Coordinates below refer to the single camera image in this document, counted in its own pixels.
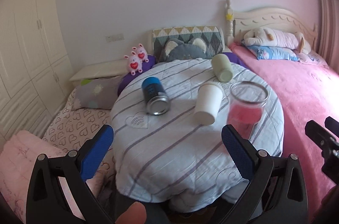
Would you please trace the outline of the operator fingertip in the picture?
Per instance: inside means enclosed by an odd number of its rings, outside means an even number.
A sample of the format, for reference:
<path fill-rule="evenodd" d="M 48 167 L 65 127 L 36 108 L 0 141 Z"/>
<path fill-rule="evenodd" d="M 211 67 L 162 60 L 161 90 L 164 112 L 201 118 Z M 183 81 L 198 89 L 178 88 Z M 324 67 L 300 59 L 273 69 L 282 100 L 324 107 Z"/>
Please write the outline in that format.
<path fill-rule="evenodd" d="M 127 211 L 121 214 L 116 224 L 145 224 L 147 220 L 147 211 L 143 204 L 140 202 L 133 203 Z"/>

